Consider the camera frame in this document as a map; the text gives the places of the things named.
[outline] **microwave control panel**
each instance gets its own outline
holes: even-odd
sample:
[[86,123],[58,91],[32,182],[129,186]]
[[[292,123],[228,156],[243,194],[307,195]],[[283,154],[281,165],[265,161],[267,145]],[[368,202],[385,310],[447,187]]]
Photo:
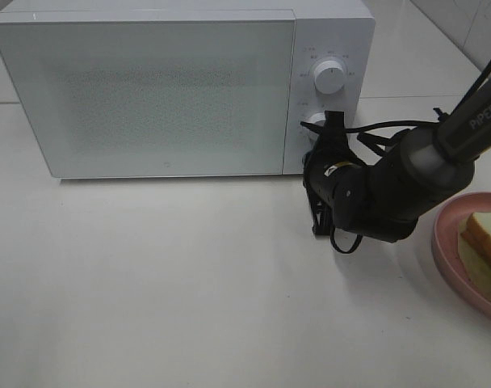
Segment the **microwave control panel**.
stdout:
[[300,174],[316,136],[301,121],[323,124],[326,110],[344,111],[353,124],[375,21],[296,19],[287,114],[284,174]]

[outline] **white microwave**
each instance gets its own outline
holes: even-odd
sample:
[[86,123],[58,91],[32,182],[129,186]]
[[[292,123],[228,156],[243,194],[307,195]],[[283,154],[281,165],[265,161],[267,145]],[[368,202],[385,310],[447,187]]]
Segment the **white microwave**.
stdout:
[[374,26],[360,0],[15,0],[0,54],[52,176],[299,174]]

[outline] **slice of bread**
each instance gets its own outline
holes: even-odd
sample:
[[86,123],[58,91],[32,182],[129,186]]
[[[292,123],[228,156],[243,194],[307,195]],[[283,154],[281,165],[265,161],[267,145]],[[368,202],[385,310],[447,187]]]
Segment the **slice of bread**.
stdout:
[[473,213],[468,218],[466,226],[470,235],[482,247],[483,257],[491,266],[491,213]]
[[457,251],[470,281],[479,292],[491,302],[491,266],[462,237],[466,231],[467,219],[459,224],[457,235]]

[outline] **pink plate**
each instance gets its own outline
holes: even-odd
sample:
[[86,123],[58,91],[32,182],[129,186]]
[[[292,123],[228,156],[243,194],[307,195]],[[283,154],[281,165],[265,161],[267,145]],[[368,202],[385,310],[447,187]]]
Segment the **pink plate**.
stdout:
[[491,302],[468,279],[457,253],[457,226],[473,212],[491,212],[491,192],[457,196],[439,210],[434,223],[432,252],[434,261],[448,284],[466,302],[491,317]]

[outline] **white countertop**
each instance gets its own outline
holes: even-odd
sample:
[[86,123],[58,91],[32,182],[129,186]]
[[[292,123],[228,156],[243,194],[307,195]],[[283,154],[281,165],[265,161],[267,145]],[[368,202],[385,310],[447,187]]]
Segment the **white countertop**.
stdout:
[[[408,2],[370,7],[356,124],[451,110],[476,69]],[[0,388],[491,387],[437,209],[335,254],[297,177],[53,179],[14,101],[0,62]],[[491,191],[491,150],[467,191]]]

